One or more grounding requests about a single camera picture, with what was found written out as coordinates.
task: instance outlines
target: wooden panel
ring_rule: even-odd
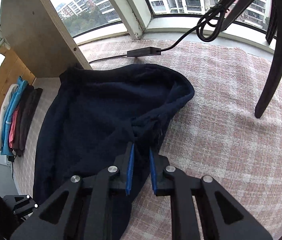
[[[36,77],[58,77],[80,63],[91,69],[50,0],[2,0],[4,38]]]
[[[19,76],[27,80],[31,85],[35,76],[25,66],[18,55],[12,50],[7,50],[3,46],[0,48],[0,53],[5,56],[4,61],[0,66],[0,110],[7,91],[11,84],[17,82]]]

